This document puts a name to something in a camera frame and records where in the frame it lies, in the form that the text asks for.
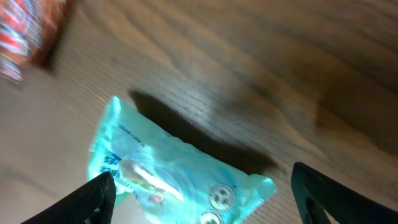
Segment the teal snack packet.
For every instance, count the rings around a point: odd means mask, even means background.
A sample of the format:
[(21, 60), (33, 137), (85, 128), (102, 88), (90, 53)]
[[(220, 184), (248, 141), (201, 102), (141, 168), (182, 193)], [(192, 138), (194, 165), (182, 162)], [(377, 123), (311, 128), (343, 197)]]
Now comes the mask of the teal snack packet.
[(133, 194), (151, 223), (242, 223), (277, 191), (171, 136), (113, 96), (90, 148), (88, 175), (109, 172), (118, 195)]

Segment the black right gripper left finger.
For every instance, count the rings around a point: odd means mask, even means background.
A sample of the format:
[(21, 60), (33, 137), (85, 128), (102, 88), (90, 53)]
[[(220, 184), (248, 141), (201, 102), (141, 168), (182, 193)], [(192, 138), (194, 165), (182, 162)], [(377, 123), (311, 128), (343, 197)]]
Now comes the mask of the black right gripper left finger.
[(115, 200), (113, 176), (103, 172), (22, 224), (110, 224)]

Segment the orange Top chocolate bar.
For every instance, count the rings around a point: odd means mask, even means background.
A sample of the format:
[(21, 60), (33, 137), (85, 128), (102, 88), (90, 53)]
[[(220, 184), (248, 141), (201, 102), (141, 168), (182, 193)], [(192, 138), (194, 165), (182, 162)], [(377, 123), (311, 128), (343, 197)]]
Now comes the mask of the orange Top chocolate bar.
[(1, 76), (19, 83), (57, 41), (74, 0), (1, 0)]

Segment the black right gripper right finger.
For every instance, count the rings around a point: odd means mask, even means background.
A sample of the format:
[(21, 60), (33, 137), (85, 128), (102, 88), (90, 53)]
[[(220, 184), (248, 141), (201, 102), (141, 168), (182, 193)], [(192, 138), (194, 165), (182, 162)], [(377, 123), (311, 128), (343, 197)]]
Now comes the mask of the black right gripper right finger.
[(330, 224), (331, 215), (341, 224), (397, 223), (397, 212), (312, 169), (294, 164), (291, 188), (303, 224)]

